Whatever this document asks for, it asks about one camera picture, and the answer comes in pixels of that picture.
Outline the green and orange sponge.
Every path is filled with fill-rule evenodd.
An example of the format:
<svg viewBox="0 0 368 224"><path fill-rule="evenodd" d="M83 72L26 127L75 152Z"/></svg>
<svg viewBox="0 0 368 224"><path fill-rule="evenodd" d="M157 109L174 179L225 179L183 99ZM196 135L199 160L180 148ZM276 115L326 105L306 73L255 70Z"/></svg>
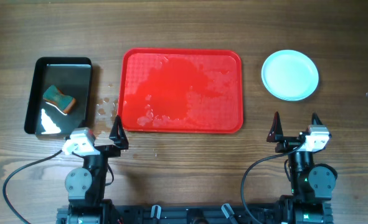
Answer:
<svg viewBox="0 0 368 224"><path fill-rule="evenodd" d="M63 94L55 85L51 85L43 94L46 103L56 107L63 114L69 114L76 104L76 99Z"/></svg>

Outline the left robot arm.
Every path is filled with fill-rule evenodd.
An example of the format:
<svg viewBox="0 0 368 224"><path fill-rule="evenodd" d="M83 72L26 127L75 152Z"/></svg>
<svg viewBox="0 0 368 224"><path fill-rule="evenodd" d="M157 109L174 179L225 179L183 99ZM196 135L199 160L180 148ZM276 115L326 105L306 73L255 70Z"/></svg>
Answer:
<svg viewBox="0 0 368 224"><path fill-rule="evenodd" d="M96 146L90 128L77 128L66 140L62 151L81 157L83 166L70 171L65 178L69 205L57 210L57 223L123 223L112 200L104 198L106 175L111 171L108 160L121 156L121 151L129 147L119 116L115 118L109 138L112 144Z"/></svg>

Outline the white plate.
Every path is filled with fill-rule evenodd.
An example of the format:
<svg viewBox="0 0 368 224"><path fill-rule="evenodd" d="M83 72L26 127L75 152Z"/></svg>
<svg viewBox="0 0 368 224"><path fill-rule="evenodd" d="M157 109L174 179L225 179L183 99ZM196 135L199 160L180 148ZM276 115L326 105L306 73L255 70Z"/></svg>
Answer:
<svg viewBox="0 0 368 224"><path fill-rule="evenodd" d="M264 61L261 69L263 81L278 83L288 81L319 81L315 63L305 54L295 50L279 50Z"/></svg>
<svg viewBox="0 0 368 224"><path fill-rule="evenodd" d="M285 101L301 101L311 96L317 89L319 81L288 81L278 83L263 81L265 88L276 98Z"/></svg>

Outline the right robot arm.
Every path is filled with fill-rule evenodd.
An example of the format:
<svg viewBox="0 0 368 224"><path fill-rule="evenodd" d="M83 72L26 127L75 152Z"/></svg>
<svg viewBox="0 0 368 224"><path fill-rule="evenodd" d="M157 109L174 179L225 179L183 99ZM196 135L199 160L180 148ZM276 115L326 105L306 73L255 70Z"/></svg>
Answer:
<svg viewBox="0 0 368 224"><path fill-rule="evenodd" d="M285 172L291 195L282 195L274 206L275 223L332 223L332 199L337 171L327 164L315 164L313 156L326 148L331 138L316 113L311 124L297 137L283 134L280 115L275 113L267 142L275 142L275 152L288 157Z"/></svg>

